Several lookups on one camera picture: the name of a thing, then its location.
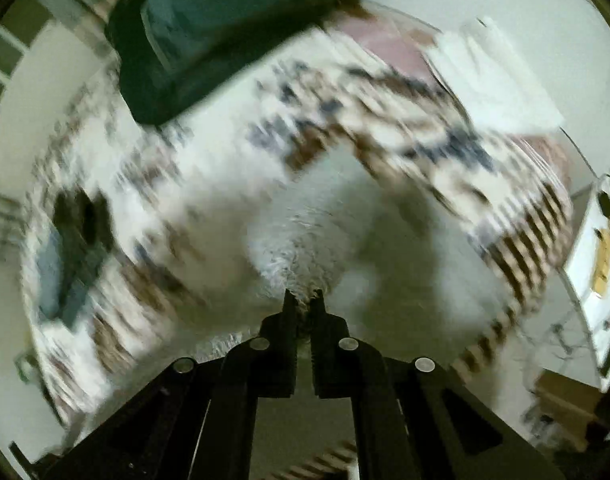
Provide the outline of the grey fluffy pants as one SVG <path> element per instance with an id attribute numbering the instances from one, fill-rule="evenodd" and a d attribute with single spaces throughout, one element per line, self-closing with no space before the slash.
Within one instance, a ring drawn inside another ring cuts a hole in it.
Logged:
<path id="1" fill-rule="evenodd" d="M 178 274 L 204 307 L 179 310 L 178 352 L 207 360 L 258 329 L 284 292 L 321 290 L 386 356 L 449 365 L 499 314 L 503 284 L 419 186 L 379 186 L 336 148 L 288 174 L 238 148 L 180 158 Z"/>

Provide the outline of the floral bed sheet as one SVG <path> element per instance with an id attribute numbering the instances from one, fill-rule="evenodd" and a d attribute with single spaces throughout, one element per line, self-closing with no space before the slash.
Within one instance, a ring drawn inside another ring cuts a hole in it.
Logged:
<path id="1" fill-rule="evenodd" d="M 118 72 L 112 56 L 79 88 L 34 162 L 24 203 L 20 286 L 43 385 L 65 427 L 98 422 L 181 354 L 179 310 L 205 306 L 178 274 L 180 158 L 194 148 L 263 154 L 288 174 L 342 148 L 382 188 L 412 183 L 436 200 L 506 291 L 499 314 L 445 365 L 462 378 L 538 310 L 570 244 L 573 206 L 556 145 L 475 129 L 408 30 L 385 18 L 311 27 L 158 128 L 132 118 Z M 56 196 L 78 188 L 107 198 L 114 248 L 68 328 L 39 319 L 37 259 Z"/>

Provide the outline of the stack of folded grey pants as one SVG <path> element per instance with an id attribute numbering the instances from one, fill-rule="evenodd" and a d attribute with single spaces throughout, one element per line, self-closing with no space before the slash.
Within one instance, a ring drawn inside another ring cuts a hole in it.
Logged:
<path id="1" fill-rule="evenodd" d="M 113 248 L 111 209 L 104 194 L 90 196 L 80 188 L 58 194 L 37 259 L 40 321 L 73 327 Z"/>

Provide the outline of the white bedside table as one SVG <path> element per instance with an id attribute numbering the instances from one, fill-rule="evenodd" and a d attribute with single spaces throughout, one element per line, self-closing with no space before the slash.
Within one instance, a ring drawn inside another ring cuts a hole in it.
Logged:
<path id="1" fill-rule="evenodd" d="M 590 384 L 610 388 L 610 175 L 594 181 L 576 222 L 563 266 L 563 282 L 585 331 L 585 347 L 596 370 Z"/>

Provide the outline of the white cloth on bed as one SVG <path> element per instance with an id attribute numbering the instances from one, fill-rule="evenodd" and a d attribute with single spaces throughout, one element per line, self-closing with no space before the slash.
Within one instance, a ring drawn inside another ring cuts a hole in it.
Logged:
<path id="1" fill-rule="evenodd" d="M 547 90 L 491 18 L 441 32 L 423 56 L 477 130 L 544 136 L 564 125 Z"/>

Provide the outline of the dark green folded blanket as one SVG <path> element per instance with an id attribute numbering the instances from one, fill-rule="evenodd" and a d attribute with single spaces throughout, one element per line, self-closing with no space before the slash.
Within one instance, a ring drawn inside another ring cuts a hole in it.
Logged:
<path id="1" fill-rule="evenodd" d="M 132 118 L 158 127 L 291 36 L 359 0 L 118 0 L 105 37 Z"/>

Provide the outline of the white headboard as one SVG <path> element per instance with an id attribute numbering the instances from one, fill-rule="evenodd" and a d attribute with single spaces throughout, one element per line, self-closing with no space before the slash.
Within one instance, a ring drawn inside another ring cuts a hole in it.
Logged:
<path id="1" fill-rule="evenodd" d="M 439 29 L 491 18 L 524 55 L 575 143 L 574 185 L 610 173 L 610 28 L 587 0 L 370 0 Z"/>

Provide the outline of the window with metal grille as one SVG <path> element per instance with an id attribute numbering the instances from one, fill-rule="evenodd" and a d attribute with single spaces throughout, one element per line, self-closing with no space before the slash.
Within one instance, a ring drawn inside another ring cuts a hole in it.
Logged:
<path id="1" fill-rule="evenodd" d="M 0 21 L 0 100 L 14 70 L 52 14 L 38 0 L 15 0 Z"/>

